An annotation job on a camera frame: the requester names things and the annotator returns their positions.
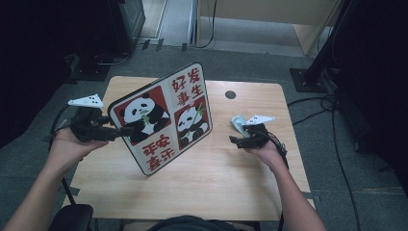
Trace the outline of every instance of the red chinese character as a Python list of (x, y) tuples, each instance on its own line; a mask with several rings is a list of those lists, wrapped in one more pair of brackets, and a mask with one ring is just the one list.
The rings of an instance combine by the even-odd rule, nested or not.
[(154, 155), (154, 151), (157, 150), (157, 146), (154, 144), (154, 142), (151, 142), (150, 144), (146, 145), (143, 147), (143, 153), (144, 155), (148, 156), (150, 154)]
[(159, 147), (166, 147), (170, 142), (168, 141), (169, 137), (165, 137), (165, 135), (161, 134), (158, 141), (156, 141), (156, 145)]
[(157, 156), (150, 157), (150, 160), (147, 161), (147, 163), (150, 164), (150, 170), (154, 170), (160, 166), (160, 160), (157, 158)]
[(187, 95), (185, 91), (183, 91), (177, 96), (177, 98), (179, 99), (178, 105), (185, 105), (190, 97)]
[(184, 85), (186, 84), (186, 81), (184, 80), (184, 75), (177, 77), (175, 80), (173, 80), (173, 88), (174, 92), (177, 92), (179, 89), (183, 89)]
[(199, 81), (200, 78), (198, 76), (198, 69), (197, 68), (192, 69), (189, 73), (189, 77), (190, 77), (190, 83), (195, 83)]
[(171, 158), (171, 155), (174, 155), (174, 150), (171, 148), (168, 148), (164, 151), (161, 152), (162, 153), (162, 158), (165, 159), (165, 161), (167, 161), (167, 159)]
[(201, 85), (195, 85), (194, 87), (192, 87), (191, 89), (191, 93), (194, 94), (193, 98), (196, 98), (198, 95), (200, 95), (203, 91), (201, 91)]

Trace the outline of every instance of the panda sign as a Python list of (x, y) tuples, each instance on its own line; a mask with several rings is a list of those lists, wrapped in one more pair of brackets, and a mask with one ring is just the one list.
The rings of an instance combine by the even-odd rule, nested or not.
[(189, 64), (109, 106), (116, 128), (145, 175), (158, 171), (213, 128), (202, 66)]

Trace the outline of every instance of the dark wall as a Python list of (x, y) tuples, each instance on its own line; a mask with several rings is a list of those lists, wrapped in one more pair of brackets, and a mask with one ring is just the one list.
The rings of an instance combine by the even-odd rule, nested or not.
[(52, 8), (40, 1), (0, 3), (0, 147), (27, 129), (69, 77), (64, 56), (71, 48)]
[(408, 192), (408, 3), (361, 2), (335, 39), (336, 83), (370, 126), (368, 144)]

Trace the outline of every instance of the person's right hand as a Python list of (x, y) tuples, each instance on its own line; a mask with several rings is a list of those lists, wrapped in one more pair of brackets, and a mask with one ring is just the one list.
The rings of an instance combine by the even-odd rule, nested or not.
[(246, 148), (245, 151), (258, 156), (273, 172), (280, 167), (286, 167), (276, 145), (272, 141), (268, 141), (261, 148)]

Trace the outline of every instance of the hand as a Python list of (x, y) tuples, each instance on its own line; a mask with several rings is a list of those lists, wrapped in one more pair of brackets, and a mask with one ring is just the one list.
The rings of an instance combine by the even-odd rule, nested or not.
[(245, 149), (245, 151), (258, 156), (273, 172), (280, 167), (286, 167), (276, 145), (272, 141), (268, 141), (261, 148)]
[(107, 141), (80, 142), (70, 128), (62, 129), (53, 141), (44, 169), (62, 178), (91, 151), (106, 144)]

